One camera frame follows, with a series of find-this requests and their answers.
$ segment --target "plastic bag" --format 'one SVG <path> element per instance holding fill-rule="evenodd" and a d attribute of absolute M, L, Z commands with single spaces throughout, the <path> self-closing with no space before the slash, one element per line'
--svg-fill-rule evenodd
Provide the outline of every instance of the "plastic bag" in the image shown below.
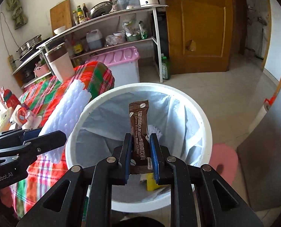
<path fill-rule="evenodd" d="M 127 15 L 123 20 L 122 27 L 125 30 L 127 37 L 139 35 L 140 29 L 136 22 L 136 13 Z"/>
<path fill-rule="evenodd" d="M 117 45 L 118 43 L 119 43 L 118 36 L 108 35 L 106 37 L 106 46 L 113 46 L 113 45 Z"/>
<path fill-rule="evenodd" d="M 69 147 L 71 160 L 82 167 L 94 166 L 111 156 L 115 147 L 122 145 L 126 133 L 131 132 L 127 115 L 131 102 L 149 99 L 148 129 L 158 130 L 160 145 L 187 164 L 197 165 L 202 155 L 203 129 L 193 113 L 182 101 L 155 91 L 135 91 L 114 96 L 101 103 L 83 122 L 76 140 Z M 169 188 L 147 191 L 140 183 L 141 175 L 130 175 L 126 186 L 112 187 L 112 200 L 118 202 L 145 202 L 169 194 Z"/>

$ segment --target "trash can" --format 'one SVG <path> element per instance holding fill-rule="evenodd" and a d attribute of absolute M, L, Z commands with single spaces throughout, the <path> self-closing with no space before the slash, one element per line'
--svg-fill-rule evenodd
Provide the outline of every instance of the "trash can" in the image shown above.
<path fill-rule="evenodd" d="M 66 144 L 68 168 L 93 166 L 110 156 L 131 130 L 129 103 L 147 99 L 148 125 L 161 132 L 160 145 L 167 146 L 171 155 L 189 165 L 209 163 L 212 132 L 200 106 L 170 86 L 134 83 L 109 90 L 85 107 Z M 169 186 L 149 192 L 140 177 L 130 175 L 127 185 L 112 187 L 113 210 L 144 212 L 171 204 Z"/>

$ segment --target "cooking pot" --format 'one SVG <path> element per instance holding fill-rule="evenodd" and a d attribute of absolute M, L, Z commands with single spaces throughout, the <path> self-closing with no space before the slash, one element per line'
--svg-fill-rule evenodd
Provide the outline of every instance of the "cooking pot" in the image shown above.
<path fill-rule="evenodd" d="M 36 37 L 28 40 L 24 43 L 21 47 L 19 47 L 18 51 L 20 56 L 22 57 L 25 55 L 33 46 L 35 46 L 38 42 L 41 42 L 42 38 L 41 35 L 37 35 Z"/>

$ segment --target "black clamp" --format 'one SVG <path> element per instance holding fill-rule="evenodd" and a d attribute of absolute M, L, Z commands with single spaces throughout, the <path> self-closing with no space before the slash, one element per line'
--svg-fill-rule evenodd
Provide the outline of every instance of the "black clamp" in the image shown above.
<path fill-rule="evenodd" d="M 39 136 L 40 129 L 10 131 L 0 136 L 0 189 L 28 176 L 27 168 L 37 156 L 63 146 L 66 135 L 55 131 Z"/>
<path fill-rule="evenodd" d="M 263 227 L 244 200 L 209 165 L 186 165 L 150 136 L 154 178 L 171 185 L 171 226 L 197 226 L 194 185 L 202 227 Z M 20 220 L 18 227 L 80 226 L 88 186 L 86 227 L 110 226 L 112 185 L 125 185 L 129 177 L 132 136 L 96 166 L 73 166 Z"/>

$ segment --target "red green plaid cloth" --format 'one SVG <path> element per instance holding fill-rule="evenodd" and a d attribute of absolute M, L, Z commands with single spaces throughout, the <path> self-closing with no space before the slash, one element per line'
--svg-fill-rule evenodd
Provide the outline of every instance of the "red green plaid cloth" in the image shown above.
<path fill-rule="evenodd" d="M 75 79 L 81 80 L 91 93 L 91 100 L 114 87 L 111 71 L 102 63 L 90 62 L 75 68 L 75 75 L 68 81 L 60 82 L 53 76 L 36 84 L 26 91 L 19 99 L 30 109 L 43 116 L 40 126 L 43 126 L 62 99 L 69 85 Z M 13 207 L 19 217 L 22 217 L 66 172 L 65 152 L 60 163 L 53 164 L 39 156 L 36 162 L 27 169 L 28 177 L 11 186 Z"/>

